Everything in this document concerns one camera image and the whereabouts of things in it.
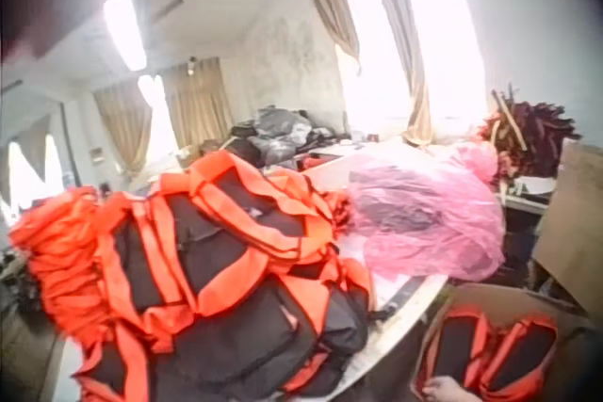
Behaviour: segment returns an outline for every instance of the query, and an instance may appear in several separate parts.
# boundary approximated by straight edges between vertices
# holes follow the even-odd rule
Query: white wall
[[[312,0],[276,0],[236,53],[222,59],[222,70],[235,121],[277,105],[306,109],[325,125],[343,128],[345,102],[334,42]]]
[[[603,8],[599,0],[467,0],[486,87],[566,107],[585,141],[603,146]]]

